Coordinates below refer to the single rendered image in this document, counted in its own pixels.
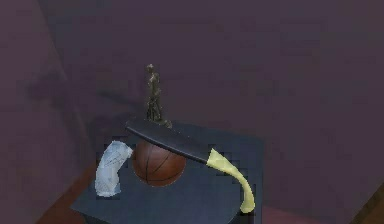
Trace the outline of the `brown basketball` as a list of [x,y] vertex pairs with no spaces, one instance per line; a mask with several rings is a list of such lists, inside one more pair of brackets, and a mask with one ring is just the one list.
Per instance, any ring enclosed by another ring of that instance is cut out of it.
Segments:
[[164,187],[175,182],[183,173],[186,159],[156,145],[141,140],[132,154],[133,169],[144,183]]

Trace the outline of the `dark bronze figure statue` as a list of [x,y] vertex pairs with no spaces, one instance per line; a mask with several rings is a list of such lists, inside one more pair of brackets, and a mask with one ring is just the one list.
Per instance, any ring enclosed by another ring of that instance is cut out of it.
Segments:
[[167,128],[172,127],[170,120],[163,117],[162,106],[160,102],[160,75],[155,71],[152,64],[146,66],[146,71],[149,74],[148,90],[149,98],[147,102],[147,119]]

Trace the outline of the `dark blue square table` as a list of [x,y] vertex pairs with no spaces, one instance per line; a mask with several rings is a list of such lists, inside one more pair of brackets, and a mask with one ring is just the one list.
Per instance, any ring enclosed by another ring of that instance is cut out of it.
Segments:
[[263,142],[255,137],[174,122],[173,128],[225,156],[247,178],[256,208],[239,214],[242,187],[229,175],[189,160],[183,174],[165,187],[152,187],[127,161],[119,172],[121,192],[96,195],[89,185],[72,204],[85,224],[262,224]]

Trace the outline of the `pale blue crumpled cloth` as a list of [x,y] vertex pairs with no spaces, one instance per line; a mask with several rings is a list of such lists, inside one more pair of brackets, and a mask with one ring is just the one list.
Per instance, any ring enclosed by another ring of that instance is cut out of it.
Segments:
[[96,169],[95,191],[100,197],[112,197],[121,192],[118,172],[133,150],[121,141],[112,141],[104,151]]

